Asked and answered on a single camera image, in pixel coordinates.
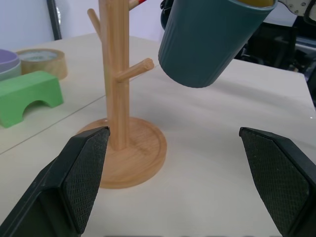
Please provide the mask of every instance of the light wooden table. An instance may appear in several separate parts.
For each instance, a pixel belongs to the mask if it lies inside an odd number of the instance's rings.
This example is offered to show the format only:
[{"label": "light wooden table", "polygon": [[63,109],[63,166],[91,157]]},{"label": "light wooden table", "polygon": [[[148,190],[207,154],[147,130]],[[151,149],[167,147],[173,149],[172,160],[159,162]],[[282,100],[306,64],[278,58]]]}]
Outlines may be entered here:
[{"label": "light wooden table", "polygon": [[[37,45],[66,53],[65,103],[28,110],[0,128],[0,222],[37,173],[86,124],[106,116],[101,44],[96,34]],[[303,75],[234,60],[210,87],[165,75],[159,44],[130,38],[130,64],[156,67],[130,85],[131,116],[158,126],[166,162],[146,183],[100,189],[84,237],[280,236],[252,181],[241,126],[289,137],[316,161],[315,110]]]}]

